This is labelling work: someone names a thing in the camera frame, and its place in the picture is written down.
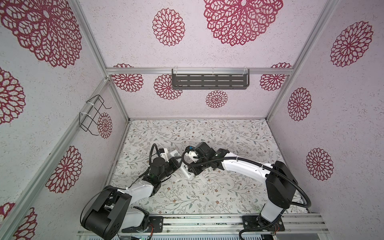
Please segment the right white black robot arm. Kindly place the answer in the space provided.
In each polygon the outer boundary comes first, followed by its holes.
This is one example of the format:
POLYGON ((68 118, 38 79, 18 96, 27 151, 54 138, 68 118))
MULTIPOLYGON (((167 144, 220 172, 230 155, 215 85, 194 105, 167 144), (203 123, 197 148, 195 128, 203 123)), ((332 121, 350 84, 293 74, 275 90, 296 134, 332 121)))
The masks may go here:
POLYGON ((258 222, 263 227, 279 220, 284 211, 292 205, 297 191, 297 181, 283 162, 267 164, 247 160, 225 149, 215 151, 205 142, 196 147, 186 147, 182 162, 195 175, 199 175, 206 168, 219 168, 262 183, 268 195, 267 203, 258 217, 258 222))

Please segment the white remote control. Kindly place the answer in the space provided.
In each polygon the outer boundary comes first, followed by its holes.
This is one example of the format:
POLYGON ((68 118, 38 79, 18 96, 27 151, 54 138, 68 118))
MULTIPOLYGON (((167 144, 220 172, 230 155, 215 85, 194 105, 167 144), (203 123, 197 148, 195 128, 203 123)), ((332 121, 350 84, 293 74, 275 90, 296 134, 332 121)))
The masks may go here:
MULTIPOLYGON (((170 155, 171 155, 171 157, 180 157, 181 156, 181 154, 177 150, 171 151, 170 155)), ((177 159, 177 161, 178 161, 178 164, 180 165, 179 169, 184 174, 185 179, 187 181, 192 181, 195 175, 188 171, 188 166, 184 164, 182 159, 177 159)))

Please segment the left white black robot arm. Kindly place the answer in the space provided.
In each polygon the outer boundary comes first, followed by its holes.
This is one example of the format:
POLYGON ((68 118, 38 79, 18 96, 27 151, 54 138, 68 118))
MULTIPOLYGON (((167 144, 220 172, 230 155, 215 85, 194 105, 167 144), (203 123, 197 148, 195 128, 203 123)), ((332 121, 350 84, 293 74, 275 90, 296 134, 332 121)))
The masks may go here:
POLYGON ((95 201, 85 214, 81 213, 81 226, 104 240, 111 240, 119 230, 144 232, 154 226, 150 223, 150 214, 132 204, 154 196, 165 178, 170 177, 181 166, 182 157, 176 156, 166 161, 155 158, 149 172, 139 182, 129 188, 106 186, 95 195, 95 201))

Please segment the white battery compartment cover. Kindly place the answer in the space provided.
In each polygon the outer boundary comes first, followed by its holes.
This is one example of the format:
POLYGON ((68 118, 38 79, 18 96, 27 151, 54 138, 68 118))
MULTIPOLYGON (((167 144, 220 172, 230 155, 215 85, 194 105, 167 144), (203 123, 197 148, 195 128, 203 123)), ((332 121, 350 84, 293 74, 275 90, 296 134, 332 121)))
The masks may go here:
POLYGON ((205 185, 208 182, 207 179, 204 176, 198 175, 198 177, 202 181, 203 185, 205 185))

